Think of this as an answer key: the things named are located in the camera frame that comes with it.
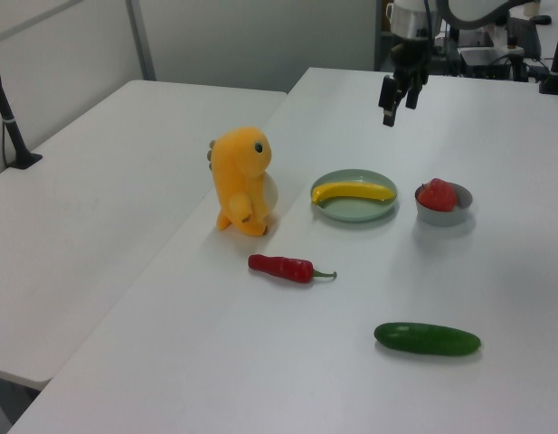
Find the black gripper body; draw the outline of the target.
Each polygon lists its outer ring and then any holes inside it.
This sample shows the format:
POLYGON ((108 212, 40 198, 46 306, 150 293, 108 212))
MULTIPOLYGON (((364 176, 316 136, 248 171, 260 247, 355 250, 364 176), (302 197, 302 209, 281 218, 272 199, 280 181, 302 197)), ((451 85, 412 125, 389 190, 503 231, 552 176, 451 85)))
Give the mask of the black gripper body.
POLYGON ((397 41, 391 48, 393 78, 399 90, 420 89, 429 78, 430 46, 424 41, 397 41))

